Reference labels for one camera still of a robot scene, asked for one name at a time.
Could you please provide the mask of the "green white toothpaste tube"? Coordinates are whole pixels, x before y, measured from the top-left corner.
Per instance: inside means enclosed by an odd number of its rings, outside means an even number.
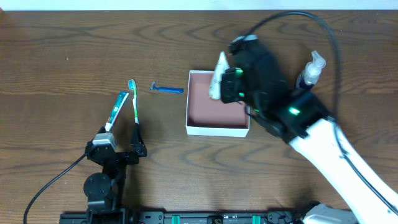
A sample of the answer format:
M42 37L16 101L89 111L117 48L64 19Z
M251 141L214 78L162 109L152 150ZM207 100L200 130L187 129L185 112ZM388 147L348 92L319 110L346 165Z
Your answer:
M119 92L119 95L118 95L118 97L116 99L116 102L115 102L115 104L114 104L114 106L112 108L111 114L110 114L110 116L109 116L109 118L108 118L108 120L107 120L107 122L106 122L106 124L104 126L104 128L105 128L105 130L107 132L109 132L111 130L111 128L114 126L114 124L116 122L116 119L117 119L117 117L118 117L118 115L119 115L119 113L121 111L121 108L123 107L123 105L124 105L125 101L127 100L128 96L129 96L128 92L125 92L125 91L120 91Z

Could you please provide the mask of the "clear pump bottle dark liquid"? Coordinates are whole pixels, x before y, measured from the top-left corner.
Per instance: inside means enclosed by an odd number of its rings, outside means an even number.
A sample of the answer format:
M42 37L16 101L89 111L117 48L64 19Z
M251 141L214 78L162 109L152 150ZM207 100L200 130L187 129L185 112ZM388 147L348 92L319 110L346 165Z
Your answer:
M305 68L298 76L295 87L305 90L313 88L317 84L325 66L325 59L314 50L312 52L312 61L306 64Z

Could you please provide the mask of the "white Pantene tube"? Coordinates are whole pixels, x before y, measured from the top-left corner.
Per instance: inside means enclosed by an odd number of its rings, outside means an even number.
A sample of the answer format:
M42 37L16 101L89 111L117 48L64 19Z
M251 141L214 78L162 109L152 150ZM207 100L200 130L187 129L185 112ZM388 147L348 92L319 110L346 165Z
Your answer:
M209 97L213 100L221 99L221 79L224 72L229 69L229 63L224 51L220 52L211 83L209 85Z

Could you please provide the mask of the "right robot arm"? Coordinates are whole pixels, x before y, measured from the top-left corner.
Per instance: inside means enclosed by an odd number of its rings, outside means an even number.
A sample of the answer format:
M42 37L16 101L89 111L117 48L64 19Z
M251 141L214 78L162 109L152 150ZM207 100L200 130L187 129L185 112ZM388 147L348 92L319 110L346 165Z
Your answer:
M291 90L258 40L235 40L229 51L236 66L222 75L222 102L251 107L250 117L308 159L359 223L397 223L397 193L355 151L336 116L312 92Z

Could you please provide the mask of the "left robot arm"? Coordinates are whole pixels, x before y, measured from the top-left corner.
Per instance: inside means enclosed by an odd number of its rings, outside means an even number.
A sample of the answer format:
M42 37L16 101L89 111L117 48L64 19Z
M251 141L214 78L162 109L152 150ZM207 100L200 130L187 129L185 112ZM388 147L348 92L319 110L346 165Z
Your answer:
M114 135L102 127L85 147L88 160L102 167L102 171L90 175L83 186L88 199L88 210L96 215L123 210L121 201L127 166L137 165L139 159L147 155L138 123L134 124L130 149L117 152L117 145Z

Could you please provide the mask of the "green white toothbrush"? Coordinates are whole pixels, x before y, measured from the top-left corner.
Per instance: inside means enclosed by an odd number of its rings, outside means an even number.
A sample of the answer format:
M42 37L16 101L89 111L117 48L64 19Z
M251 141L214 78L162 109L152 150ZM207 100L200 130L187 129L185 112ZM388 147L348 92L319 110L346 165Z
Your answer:
M135 123L139 124L139 116L137 112L137 85L135 79L131 79L128 81L128 87L134 93L132 98L132 104L134 108L134 120Z

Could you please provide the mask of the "blue disposable razor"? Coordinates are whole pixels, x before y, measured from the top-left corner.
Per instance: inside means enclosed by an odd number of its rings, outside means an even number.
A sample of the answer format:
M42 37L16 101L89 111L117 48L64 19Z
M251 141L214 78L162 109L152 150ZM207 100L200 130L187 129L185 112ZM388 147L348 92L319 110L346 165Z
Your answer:
M184 89L183 88L171 88L171 87L159 87L155 85L155 81L152 82L150 86L150 91L156 90L156 91L162 91L162 92L168 92L168 93L183 93Z

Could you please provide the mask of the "white cardboard box pink inside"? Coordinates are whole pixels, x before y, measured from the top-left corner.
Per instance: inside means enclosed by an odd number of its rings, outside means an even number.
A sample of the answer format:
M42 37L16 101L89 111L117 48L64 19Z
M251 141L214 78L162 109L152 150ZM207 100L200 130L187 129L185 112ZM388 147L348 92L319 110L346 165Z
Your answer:
M244 138L250 121L244 105L209 97L212 71L191 70L188 76L185 127L188 135Z

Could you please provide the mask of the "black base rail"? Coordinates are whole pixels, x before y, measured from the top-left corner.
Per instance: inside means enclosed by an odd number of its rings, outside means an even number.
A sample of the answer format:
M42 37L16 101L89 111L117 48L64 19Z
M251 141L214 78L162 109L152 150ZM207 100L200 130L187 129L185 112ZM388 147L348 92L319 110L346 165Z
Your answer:
M63 213L61 224L289 224L300 223L292 212L259 213L187 213L132 212L121 210L108 213Z

